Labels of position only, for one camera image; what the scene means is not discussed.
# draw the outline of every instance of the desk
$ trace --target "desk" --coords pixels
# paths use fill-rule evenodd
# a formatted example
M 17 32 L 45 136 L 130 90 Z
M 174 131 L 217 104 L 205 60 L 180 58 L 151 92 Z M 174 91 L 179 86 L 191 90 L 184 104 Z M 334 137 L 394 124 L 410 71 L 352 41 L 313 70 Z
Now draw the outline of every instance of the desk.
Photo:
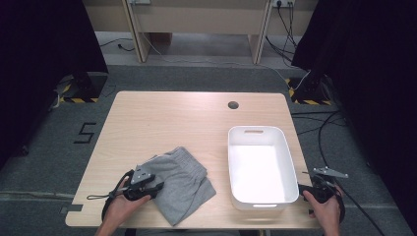
M 230 109 L 228 103 L 239 103 Z M 105 195 L 120 177 L 155 154 L 185 147 L 207 170 L 217 194 L 175 228 L 316 228 L 309 204 L 299 198 L 281 211 L 241 211 L 231 202 L 227 134 L 233 126 L 275 126 L 289 145 L 299 183 L 311 185 L 285 97 L 279 93 L 121 91 L 107 116 L 73 205 L 69 226 L 97 227 Z M 153 202 L 146 203 L 122 227 L 171 228 Z
M 271 8 L 269 0 L 123 0 L 141 62 L 149 54 L 147 32 L 194 32 L 248 35 L 252 58 L 259 63 Z

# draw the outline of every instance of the white plastic basket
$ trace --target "white plastic basket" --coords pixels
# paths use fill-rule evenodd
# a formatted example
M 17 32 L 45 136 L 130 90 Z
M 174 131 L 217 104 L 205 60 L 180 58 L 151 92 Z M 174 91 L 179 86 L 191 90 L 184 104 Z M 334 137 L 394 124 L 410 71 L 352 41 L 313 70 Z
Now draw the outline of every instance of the white plastic basket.
M 238 209 L 283 209 L 298 197 L 297 177 L 282 131 L 236 126 L 228 134 L 232 203 Z

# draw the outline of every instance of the gray cloth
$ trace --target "gray cloth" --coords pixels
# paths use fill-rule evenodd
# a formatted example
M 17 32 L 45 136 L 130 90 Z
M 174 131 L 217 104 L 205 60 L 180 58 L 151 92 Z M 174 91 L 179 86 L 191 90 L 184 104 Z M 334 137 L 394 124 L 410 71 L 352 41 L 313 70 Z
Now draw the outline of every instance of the gray cloth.
M 155 179 L 165 182 L 153 200 L 171 225 L 176 225 L 215 195 L 207 170 L 184 148 L 157 155 L 142 165 Z

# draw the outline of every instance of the black fabric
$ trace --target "black fabric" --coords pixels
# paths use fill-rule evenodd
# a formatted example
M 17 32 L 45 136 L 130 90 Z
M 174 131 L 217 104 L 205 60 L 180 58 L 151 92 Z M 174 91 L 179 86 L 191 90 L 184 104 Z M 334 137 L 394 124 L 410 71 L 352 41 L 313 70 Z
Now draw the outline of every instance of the black fabric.
M 314 70 L 331 43 L 324 38 L 346 30 L 329 26 L 340 11 L 335 3 L 319 1 L 293 65 Z M 417 1 L 361 1 L 348 19 L 344 40 L 323 61 L 325 73 L 369 162 L 417 234 L 417 193 L 409 184 L 417 180 Z
M 2 1 L 0 167 L 28 142 L 65 76 L 107 72 L 82 0 Z

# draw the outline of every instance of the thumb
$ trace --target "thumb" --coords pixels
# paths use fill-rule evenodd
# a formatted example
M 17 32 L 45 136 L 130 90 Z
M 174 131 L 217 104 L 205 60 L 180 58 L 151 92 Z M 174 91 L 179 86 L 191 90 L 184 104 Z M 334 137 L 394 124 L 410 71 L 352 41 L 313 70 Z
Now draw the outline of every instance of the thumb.
M 315 208 L 317 205 L 320 204 L 319 202 L 317 202 L 316 198 L 309 191 L 304 190 L 303 195 L 307 199 L 307 201 L 309 201 L 310 205 L 313 208 Z

